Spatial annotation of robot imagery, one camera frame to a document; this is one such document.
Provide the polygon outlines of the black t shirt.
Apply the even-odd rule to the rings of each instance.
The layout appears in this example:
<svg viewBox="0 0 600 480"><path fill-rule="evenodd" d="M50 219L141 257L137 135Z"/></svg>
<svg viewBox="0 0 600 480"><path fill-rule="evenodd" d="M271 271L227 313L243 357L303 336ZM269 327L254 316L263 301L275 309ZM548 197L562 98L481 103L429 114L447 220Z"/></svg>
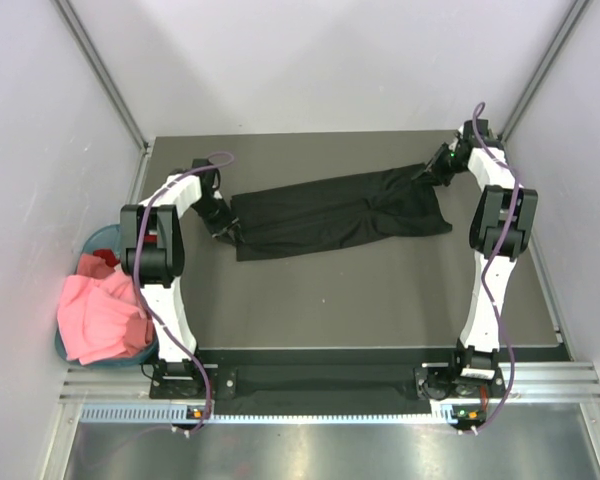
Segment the black t shirt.
<svg viewBox="0 0 600 480"><path fill-rule="evenodd" d="M233 196L239 262L352 248L391 237L452 231L421 164Z"/></svg>

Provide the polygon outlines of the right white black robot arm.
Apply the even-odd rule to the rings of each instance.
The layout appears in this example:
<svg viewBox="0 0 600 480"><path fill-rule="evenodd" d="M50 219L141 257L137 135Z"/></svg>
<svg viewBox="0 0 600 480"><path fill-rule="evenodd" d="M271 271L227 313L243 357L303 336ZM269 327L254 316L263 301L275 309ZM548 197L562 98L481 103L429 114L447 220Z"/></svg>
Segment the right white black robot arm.
<svg viewBox="0 0 600 480"><path fill-rule="evenodd" d="M484 119L466 121L415 178L448 186L464 172L473 175L480 189L469 227L474 286L451 365L430 369L419 382L420 394L437 401L475 395L502 381L499 351L505 295L518 259L527 251L539 201L536 190L522 186Z"/></svg>

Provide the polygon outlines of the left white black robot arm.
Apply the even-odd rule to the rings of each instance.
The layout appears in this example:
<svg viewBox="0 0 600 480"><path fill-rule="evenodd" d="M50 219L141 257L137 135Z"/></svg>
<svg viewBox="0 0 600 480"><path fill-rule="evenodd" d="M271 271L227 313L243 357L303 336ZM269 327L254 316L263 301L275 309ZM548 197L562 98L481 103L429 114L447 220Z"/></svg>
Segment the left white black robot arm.
<svg viewBox="0 0 600 480"><path fill-rule="evenodd" d="M136 299L157 338L153 399L211 397L210 377L198 357L198 342L185 312L181 220L192 210L213 239L231 246L242 240L239 220L220 192L221 169L233 162L228 152L195 159L189 168L169 174L147 199L120 210L121 268L131 277Z"/></svg>

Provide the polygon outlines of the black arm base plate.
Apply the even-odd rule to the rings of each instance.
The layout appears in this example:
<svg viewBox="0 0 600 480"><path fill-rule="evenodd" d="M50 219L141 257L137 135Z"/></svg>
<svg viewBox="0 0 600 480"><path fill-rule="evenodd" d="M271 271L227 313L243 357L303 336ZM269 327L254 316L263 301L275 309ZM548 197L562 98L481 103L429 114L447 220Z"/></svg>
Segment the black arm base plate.
<svg viewBox="0 0 600 480"><path fill-rule="evenodd" d="M203 349L192 361L153 360L149 396L211 398L216 415L372 416L420 414L432 400L499 397L502 378L481 381L465 367L492 369L498 356L455 348Z"/></svg>

